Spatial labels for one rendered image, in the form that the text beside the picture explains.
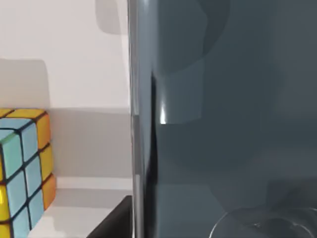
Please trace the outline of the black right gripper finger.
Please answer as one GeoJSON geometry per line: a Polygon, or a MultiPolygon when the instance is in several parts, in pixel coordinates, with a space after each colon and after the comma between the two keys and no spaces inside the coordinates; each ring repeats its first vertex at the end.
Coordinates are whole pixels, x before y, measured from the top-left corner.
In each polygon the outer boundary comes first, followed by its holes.
{"type": "Polygon", "coordinates": [[[132,215],[132,196],[127,195],[86,238],[132,238],[132,215]]]}

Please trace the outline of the dark grey glossy cup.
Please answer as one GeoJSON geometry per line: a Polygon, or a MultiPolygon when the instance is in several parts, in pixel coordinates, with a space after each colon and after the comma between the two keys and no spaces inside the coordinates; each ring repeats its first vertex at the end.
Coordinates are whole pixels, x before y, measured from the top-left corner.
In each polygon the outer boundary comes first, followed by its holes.
{"type": "Polygon", "coordinates": [[[317,238],[317,0],[127,0],[135,238],[317,238]]]}

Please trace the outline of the colourful puzzle cube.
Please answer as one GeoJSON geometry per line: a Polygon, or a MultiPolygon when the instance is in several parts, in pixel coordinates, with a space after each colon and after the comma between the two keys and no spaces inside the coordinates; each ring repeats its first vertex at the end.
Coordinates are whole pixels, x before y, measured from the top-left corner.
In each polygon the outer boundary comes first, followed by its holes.
{"type": "Polygon", "coordinates": [[[27,238],[55,191],[48,112],[0,108],[0,238],[27,238]]]}

